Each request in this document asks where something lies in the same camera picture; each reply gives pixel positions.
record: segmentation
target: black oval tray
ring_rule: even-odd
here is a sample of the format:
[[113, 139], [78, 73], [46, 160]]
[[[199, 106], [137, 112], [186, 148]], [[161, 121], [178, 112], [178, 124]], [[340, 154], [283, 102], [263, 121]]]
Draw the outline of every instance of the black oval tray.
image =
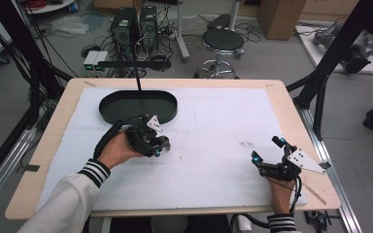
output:
[[166, 123], [175, 117], [177, 111], [177, 98], [162, 90], [119, 90], [105, 96], [99, 103], [99, 113], [110, 124], [137, 115], [157, 115], [159, 123]]

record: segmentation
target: chair base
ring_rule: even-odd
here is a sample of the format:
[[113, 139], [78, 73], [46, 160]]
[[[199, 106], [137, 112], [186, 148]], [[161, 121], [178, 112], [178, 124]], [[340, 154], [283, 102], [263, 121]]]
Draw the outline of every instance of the chair base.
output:
[[202, 79], [239, 79], [234, 68], [228, 62], [220, 60], [220, 54], [217, 54], [215, 60], [205, 61], [199, 67], [195, 77]]

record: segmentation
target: black pants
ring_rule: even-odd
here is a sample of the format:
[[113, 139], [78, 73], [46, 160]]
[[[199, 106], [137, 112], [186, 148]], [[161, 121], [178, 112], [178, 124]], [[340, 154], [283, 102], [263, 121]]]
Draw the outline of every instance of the black pants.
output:
[[[110, 233], [153, 233], [151, 217], [113, 217]], [[184, 233], [228, 233], [226, 215], [189, 216]]]

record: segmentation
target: white sleeve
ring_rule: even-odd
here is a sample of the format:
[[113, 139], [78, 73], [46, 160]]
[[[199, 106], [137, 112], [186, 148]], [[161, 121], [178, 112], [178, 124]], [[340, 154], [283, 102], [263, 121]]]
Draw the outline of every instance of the white sleeve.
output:
[[104, 164], [90, 159], [78, 174], [59, 181], [48, 202], [18, 232], [81, 233], [98, 199], [99, 187], [110, 174]]
[[301, 233], [300, 231], [296, 231], [292, 215], [273, 215], [267, 218], [271, 233]]

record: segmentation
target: white plastic part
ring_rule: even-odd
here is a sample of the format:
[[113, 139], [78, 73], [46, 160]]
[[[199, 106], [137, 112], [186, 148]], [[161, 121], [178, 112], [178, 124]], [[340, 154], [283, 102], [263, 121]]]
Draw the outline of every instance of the white plastic part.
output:
[[110, 217], [104, 217], [104, 221], [102, 222], [102, 229], [101, 233], [109, 233], [111, 230], [111, 218]]
[[252, 233], [253, 226], [251, 222], [244, 216], [237, 216], [238, 232], [239, 233]]
[[150, 121], [148, 121], [147, 126], [156, 132], [162, 133], [162, 128], [160, 127], [159, 121], [157, 116], [151, 117]]
[[298, 149], [288, 156], [287, 160], [295, 166], [306, 169], [312, 172], [325, 174], [326, 171], [314, 159], [310, 157], [304, 150]]

